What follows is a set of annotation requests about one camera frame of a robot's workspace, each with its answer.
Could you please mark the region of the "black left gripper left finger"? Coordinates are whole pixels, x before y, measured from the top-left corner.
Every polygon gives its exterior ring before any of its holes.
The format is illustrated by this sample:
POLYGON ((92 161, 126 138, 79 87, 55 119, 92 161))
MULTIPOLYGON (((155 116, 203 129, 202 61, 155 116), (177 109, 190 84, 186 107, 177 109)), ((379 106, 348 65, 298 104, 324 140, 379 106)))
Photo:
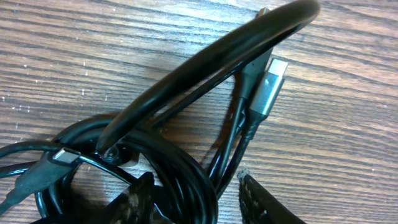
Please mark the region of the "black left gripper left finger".
POLYGON ((61 215, 42 218, 33 224, 170 224, 171 221, 158 212, 154 196, 154 175, 146 172, 136 184, 125 189, 107 207, 85 221, 74 215, 61 215))

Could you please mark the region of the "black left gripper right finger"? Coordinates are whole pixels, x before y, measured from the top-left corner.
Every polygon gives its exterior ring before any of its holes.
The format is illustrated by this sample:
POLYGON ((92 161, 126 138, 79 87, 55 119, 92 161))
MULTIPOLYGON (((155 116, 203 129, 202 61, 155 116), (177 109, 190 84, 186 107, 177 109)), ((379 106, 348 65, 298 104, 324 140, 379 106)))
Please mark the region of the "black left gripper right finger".
POLYGON ((248 170, 237 174, 243 224, 305 224, 269 193, 248 170))

